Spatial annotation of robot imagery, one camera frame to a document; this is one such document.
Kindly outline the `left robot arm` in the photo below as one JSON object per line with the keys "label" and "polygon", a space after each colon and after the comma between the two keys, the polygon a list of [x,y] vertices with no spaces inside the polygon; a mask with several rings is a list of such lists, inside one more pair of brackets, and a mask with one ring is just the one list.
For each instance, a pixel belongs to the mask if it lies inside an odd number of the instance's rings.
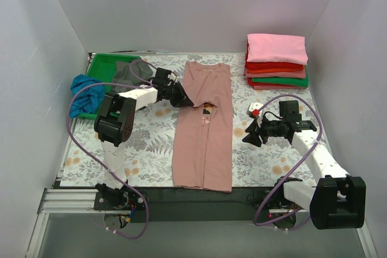
{"label": "left robot arm", "polygon": [[106,93],[94,122],[103,149],[105,177],[96,189],[104,201],[121,210],[130,202],[123,185],[125,173],[125,143],[132,134],[135,113],[162,100],[170,101],[174,108],[194,105],[177,76],[170,70],[157,68],[150,87],[141,86],[127,92]]}

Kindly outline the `dusty pink printed t-shirt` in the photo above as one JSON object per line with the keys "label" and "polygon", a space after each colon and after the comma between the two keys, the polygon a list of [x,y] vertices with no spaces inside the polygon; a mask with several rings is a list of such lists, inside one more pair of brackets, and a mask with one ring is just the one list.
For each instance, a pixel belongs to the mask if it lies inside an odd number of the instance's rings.
{"label": "dusty pink printed t-shirt", "polygon": [[233,135],[230,66],[187,62],[183,88],[193,107],[178,112],[173,183],[178,187],[230,192]]}

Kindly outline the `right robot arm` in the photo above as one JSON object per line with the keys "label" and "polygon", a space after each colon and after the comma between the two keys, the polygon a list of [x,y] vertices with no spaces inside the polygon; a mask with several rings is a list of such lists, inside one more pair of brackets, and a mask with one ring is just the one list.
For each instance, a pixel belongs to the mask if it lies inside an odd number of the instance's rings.
{"label": "right robot arm", "polygon": [[310,187],[301,179],[291,177],[295,171],[291,169],[277,181],[256,214],[273,198],[280,208],[293,205],[294,213],[306,210],[319,230],[361,228],[365,221],[365,181],[350,175],[320,142],[322,126],[303,120],[300,101],[295,96],[290,101],[280,101],[279,115],[274,120],[266,117],[265,105],[251,103],[247,113],[253,121],[246,129],[243,142],[261,147],[271,137],[286,139],[302,156],[298,164],[308,166],[317,185]]}

